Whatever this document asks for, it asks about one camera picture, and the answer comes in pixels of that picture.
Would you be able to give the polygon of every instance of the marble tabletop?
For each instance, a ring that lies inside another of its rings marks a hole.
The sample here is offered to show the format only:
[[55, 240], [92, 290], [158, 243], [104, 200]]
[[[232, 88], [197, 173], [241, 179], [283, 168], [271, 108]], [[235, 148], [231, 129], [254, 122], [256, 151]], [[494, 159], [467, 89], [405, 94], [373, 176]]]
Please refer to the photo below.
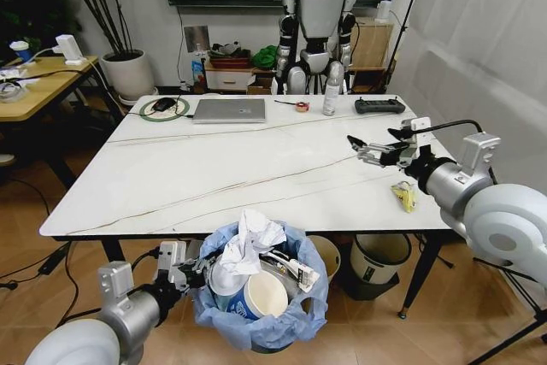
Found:
[[[387, 98], [389, 96], [366, 96]], [[143, 97], [133, 113], [151, 99]], [[193, 113], [201, 98], [264, 98], [267, 122], [193, 124], [181, 117], [150, 122], [128, 115], [40, 228], [44, 236], [211, 233], [252, 208], [306, 231], [448, 229], [438, 205], [420, 192], [407, 214], [391, 185], [411, 180], [397, 168], [356, 159], [346, 135], [379, 144], [395, 140], [415, 114], [358, 115], [355, 96], [341, 96], [334, 116], [322, 96], [276, 97], [310, 102], [298, 113], [272, 96], [185, 96]], [[433, 151], [449, 156], [434, 139]]]

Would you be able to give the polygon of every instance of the white curtain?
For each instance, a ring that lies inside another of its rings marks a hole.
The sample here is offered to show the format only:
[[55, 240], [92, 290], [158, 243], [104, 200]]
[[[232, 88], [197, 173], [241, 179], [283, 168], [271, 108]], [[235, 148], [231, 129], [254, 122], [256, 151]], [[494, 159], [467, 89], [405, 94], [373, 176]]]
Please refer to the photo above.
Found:
[[[547, 0], [416, 0], [389, 93], [502, 138], [501, 182], [547, 194]], [[456, 155], [473, 128], [437, 132]]]

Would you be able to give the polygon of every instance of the laptop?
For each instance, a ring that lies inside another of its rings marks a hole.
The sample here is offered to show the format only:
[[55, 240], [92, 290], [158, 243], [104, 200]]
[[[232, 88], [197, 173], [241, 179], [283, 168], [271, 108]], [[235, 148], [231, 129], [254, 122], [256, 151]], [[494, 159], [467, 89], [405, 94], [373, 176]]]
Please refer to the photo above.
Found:
[[212, 98], [200, 100], [194, 123], [263, 123], [266, 106], [262, 98]]

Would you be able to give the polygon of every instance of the computer mouse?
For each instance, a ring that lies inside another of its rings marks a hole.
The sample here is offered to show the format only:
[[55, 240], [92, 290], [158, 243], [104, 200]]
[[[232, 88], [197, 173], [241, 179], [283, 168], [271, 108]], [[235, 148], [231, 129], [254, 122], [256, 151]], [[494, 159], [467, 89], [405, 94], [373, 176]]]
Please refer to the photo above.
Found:
[[172, 97], [162, 97], [154, 103], [152, 110], [162, 112], [172, 108], [176, 103], [176, 100]]

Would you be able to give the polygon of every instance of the black remote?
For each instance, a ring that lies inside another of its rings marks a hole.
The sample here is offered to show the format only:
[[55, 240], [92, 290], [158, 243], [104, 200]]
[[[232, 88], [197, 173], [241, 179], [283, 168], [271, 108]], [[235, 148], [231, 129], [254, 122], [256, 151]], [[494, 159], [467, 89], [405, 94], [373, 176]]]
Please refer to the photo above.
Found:
[[359, 97], [359, 100], [356, 100], [356, 110], [360, 115], [365, 115], [366, 113], [402, 113], [406, 107], [404, 104], [396, 100], [395, 98], [390, 98], [388, 100], [363, 100], [362, 97]]

